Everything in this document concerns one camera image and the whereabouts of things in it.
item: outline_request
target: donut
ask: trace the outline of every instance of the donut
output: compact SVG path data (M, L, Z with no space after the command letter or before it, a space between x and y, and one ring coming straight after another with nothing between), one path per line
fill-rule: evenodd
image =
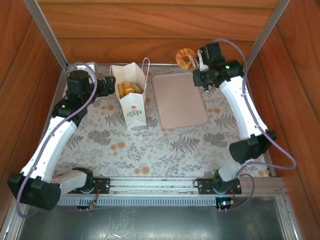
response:
M189 70L194 67L192 62L195 56L196 56L195 52L192 51L190 48L184 48L184 49L180 49L176 53L175 60L180 68ZM188 57L189 61L184 61L184 57Z

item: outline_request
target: bread roll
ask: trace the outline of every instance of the bread roll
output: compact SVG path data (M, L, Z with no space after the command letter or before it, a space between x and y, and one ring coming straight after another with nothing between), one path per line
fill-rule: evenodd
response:
M138 84L135 84L134 82L131 82L132 88L134 89L136 94L142 94L144 91L139 87Z
M125 87L124 88L124 94L128 95L129 93L135 93L135 90L132 87Z
M122 84L119 84L118 90L119 90L120 99L122 99L125 96L124 86Z

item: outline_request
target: pastry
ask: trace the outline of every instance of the pastry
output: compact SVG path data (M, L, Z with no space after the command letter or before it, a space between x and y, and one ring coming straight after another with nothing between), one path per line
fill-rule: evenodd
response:
M135 90L134 88L132 87L131 83L126 81L124 84L123 84L123 91L124 91L124 94L125 95L128 95L129 93L135 93Z
M193 58L196 56L195 52L190 48L180 49L175 56L176 63L180 68L183 69L192 69L194 66L192 64Z
M134 89L136 94L142 94L144 91L139 87L138 84L135 84L134 82L131 82L132 88Z
M124 86L122 84L119 84L118 90L119 90L120 99L122 99L125 96Z

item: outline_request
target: wood grain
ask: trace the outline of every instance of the wood grain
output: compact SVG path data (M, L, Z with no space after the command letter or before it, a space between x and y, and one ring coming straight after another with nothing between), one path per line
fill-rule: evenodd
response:
M22 0L2 0L0 3L0 88L12 64L31 21Z
M271 9L145 4L44 4L58 38L255 41Z
M275 108L275 103L269 92L264 70L258 57L253 61L250 67L248 80L250 87L253 90L252 95L257 111L263 121L267 124L268 128L276 131L276 142L286 151L291 152L282 123L279 120ZM274 146L270 147L269 153L273 163L282 166L290 166L290 160ZM320 239L317 217L311 206L307 204L309 201L306 195L307 193L305 192L297 170L288 171L276 168L275 171L277 176L284 177L289 199L291 204L293 204L294 215L296 216L299 228L302 231L301 234L303 235L303 239Z
M176 64L177 51L190 48L197 51L209 41L205 39L157 39L157 38L97 38L58 39L69 62L140 63L149 57L152 63ZM247 55L253 42L235 42ZM221 43L226 59L241 60L239 53L227 43Z
M3 176L12 157L50 51L37 24L32 21L0 89L0 176Z
M320 122L320 10L314 0L292 0L277 23L290 58Z
M16 141L17 144L13 155L0 182L1 203L10 203L13 197L7 186L7 179L10 173L19 173L37 149L46 122L46 116L55 94L61 67L53 53L50 53L45 65L43 75L38 79L39 86L37 92L35 95L30 96L33 100L32 105L24 122L23 130ZM6 213L4 207L2 209L0 223L3 221Z
M278 0L38 0L39 3L206 5L273 9Z
M320 216L320 124L277 30L270 34L259 58L302 184Z

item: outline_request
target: cable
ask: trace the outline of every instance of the cable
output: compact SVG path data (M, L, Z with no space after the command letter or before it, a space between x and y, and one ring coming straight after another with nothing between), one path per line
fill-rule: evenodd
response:
M259 125L259 122L249 104L248 101L248 97L247 97L247 93L246 93L246 88L247 88L247 80L248 80L248 65L247 65L247 60L246 57L244 55L244 53L241 51L241 49L234 44L232 41L223 39L223 38L218 38L215 40L210 41L209 43L217 43L217 42L225 42L228 43L230 45L232 45L233 47L235 47L235 49L237 49L237 51L240 53L241 57L243 58L243 62L244 62L244 76L243 76L243 81L242 81L242 95L244 97L244 101L245 104L253 118L253 121L256 125L256 127L260 130L260 132L266 137L266 139L268 139L277 149L279 149L282 153L284 153L291 161L292 161L292 166L281 166L281 165L276 165L276 164L272 164L272 163L265 163L265 162L259 162L259 161L251 161L246 163L246 165L243 165L239 171L236 173L237 175L247 166L247 165L252 165L252 164L257 164L257 165L265 165L268 167L273 167L276 169L283 169L283 170L292 170L294 168L296 168L297 166L297 162L296 160L286 151L284 150L280 145L278 145L271 137L269 137L269 135L262 129L262 127Z
M21 212L21 209L20 209L20 200L21 200L21 196L22 196L22 192L27 184L27 181L28 179L30 178L31 174L33 173L33 171L37 168L37 164L38 162L40 161L40 158L41 158L41 155L43 154L50 138L54 135L54 133L58 130L58 128L61 127L62 124L64 124L65 122L69 121L70 119L72 119L75 115L77 115L78 113L80 113L84 108L86 108L91 100L93 99L94 95L96 94L96 91L97 91L97 87L98 87L98 80L97 80L97 76L95 74L95 72L92 70L92 68L90 66L88 66L87 64L83 63L83 62L76 62L74 64L74 66L77 66L77 65L83 65L85 66L93 75L93 78L94 78L94 87L93 87L93 91L90 95L90 97L88 98L88 100L78 109L76 110L75 112L73 112L72 114L70 114L69 116L67 116L64 120L62 120L51 132L50 134L47 136L47 138L45 139L45 141L43 142L43 145L42 147L40 148L40 151L39 151L39 154L38 156L36 157L30 171L27 173L27 175L25 176L22 184L21 184L21 187L19 189L19 192L17 194L17 197L16 197L16 203L15 203L15 208L16 208L16 213L21 217L21 218L29 218L31 216L33 216L34 214L36 214L38 211L39 211L39 208L37 210L35 210L34 212L28 214L28 215L24 215L22 212Z
M242 208L247 202L249 202L249 200L252 198L252 196L253 196L253 194L254 194L254 192L255 192L255 187L256 187L256 186L255 186L255 179L254 179L250 174L248 174L248 173L241 174L239 177L244 177L244 176L248 176L248 177L250 177L251 180L252 180L252 190L251 190L251 193L250 193L249 197L248 197L243 203L241 203L239 206L235 206L235 207L233 207L233 208L229 208L229 209L227 210L227 212L234 211L234 210L237 210L237 209L239 209L239 208Z

